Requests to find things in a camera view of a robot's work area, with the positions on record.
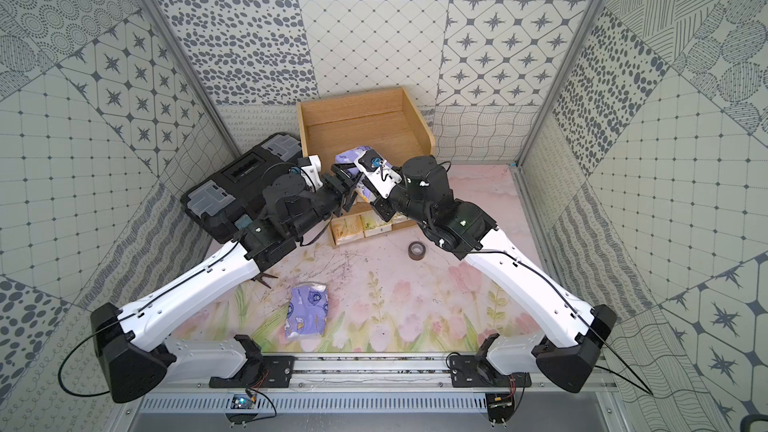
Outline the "purple tissue pack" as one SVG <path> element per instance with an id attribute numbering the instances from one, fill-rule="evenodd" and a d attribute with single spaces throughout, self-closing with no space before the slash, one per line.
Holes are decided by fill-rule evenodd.
<path id="1" fill-rule="evenodd" d="M 358 170 L 377 172 L 391 164 L 370 146 L 358 146 L 335 156 L 336 164 L 355 164 Z"/>
<path id="2" fill-rule="evenodd" d="M 320 283 L 302 283 L 291 289 L 286 314 L 285 337 L 298 340 L 322 336 L 329 312 L 327 286 Z"/>

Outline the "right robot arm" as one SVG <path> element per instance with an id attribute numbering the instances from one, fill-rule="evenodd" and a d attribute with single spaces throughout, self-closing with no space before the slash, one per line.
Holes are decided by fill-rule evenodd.
<path id="1" fill-rule="evenodd" d="M 435 157 L 414 157 L 393 168 L 368 150 L 355 165 L 382 219 L 399 213 L 416 222 L 427 239 L 489 277 L 538 325 L 526 336 L 490 335 L 476 354 L 479 375 L 492 381 L 537 370 L 560 389 L 580 392 L 616 323 L 615 312 L 567 291 L 481 207 L 455 198 L 448 172 Z"/>

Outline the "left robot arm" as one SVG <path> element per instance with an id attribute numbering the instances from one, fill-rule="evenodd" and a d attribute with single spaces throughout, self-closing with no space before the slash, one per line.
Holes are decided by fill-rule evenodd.
<path id="1" fill-rule="evenodd" d="M 174 330 L 225 293 L 268 271 L 316 225 L 350 210 L 359 176 L 335 164 L 317 183 L 285 173 L 263 191 L 261 215 L 225 248 L 147 296 L 91 314 L 94 350 L 118 403 L 136 400 L 163 382 L 205 379 L 213 388 L 246 388 L 268 373 L 260 346 L 247 335 L 222 342 L 173 345 Z"/>

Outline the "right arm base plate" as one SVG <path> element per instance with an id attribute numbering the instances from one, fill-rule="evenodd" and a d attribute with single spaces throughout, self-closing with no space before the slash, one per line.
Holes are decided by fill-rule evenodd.
<path id="1" fill-rule="evenodd" d="M 451 352 L 446 356 L 445 363 L 449 369 L 454 388 L 506 387 L 510 385 L 529 387 L 532 385 L 529 373 L 515 372 L 504 375 L 494 369 L 487 360 L 490 347 L 499 337 L 499 333 L 490 334 L 484 339 L 474 355 Z"/>

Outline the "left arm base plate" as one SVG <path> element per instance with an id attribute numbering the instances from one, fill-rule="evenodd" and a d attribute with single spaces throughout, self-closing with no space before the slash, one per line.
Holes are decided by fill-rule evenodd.
<path id="1" fill-rule="evenodd" d="M 209 379 L 213 389 L 288 388 L 297 358 L 292 355 L 264 355 L 248 335 L 237 334 L 224 349 L 234 354 L 232 366 L 214 372 Z"/>

